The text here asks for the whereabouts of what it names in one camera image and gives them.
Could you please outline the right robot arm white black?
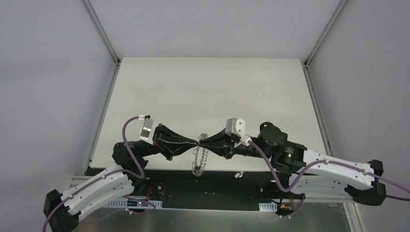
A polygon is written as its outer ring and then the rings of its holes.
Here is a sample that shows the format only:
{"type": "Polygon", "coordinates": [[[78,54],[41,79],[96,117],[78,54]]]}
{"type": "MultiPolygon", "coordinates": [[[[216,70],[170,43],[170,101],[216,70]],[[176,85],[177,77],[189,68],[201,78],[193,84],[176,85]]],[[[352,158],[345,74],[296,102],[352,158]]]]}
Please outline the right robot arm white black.
{"type": "Polygon", "coordinates": [[[315,152],[291,142],[287,133],[271,122],[259,127],[256,137],[245,134],[245,123],[234,118],[221,132],[199,140],[199,146],[225,159],[234,155],[264,159],[272,173],[275,193],[289,195],[329,194],[350,196],[355,203],[380,206],[386,187],[377,176],[383,173],[379,160],[346,161],[315,152]]]}

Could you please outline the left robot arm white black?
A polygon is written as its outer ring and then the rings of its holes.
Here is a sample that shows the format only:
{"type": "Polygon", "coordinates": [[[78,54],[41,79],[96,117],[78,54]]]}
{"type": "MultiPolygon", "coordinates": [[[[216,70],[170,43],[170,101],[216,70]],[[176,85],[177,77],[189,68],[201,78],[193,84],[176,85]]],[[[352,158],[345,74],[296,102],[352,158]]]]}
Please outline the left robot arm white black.
{"type": "Polygon", "coordinates": [[[42,230],[72,232],[80,221],[107,203],[132,193],[143,195],[147,191],[146,156],[162,154],[172,160],[197,145],[196,140],[179,135],[162,124],[155,128],[152,140],[124,139],[115,144],[114,162],[109,167],[74,188],[47,193],[42,230]]]}

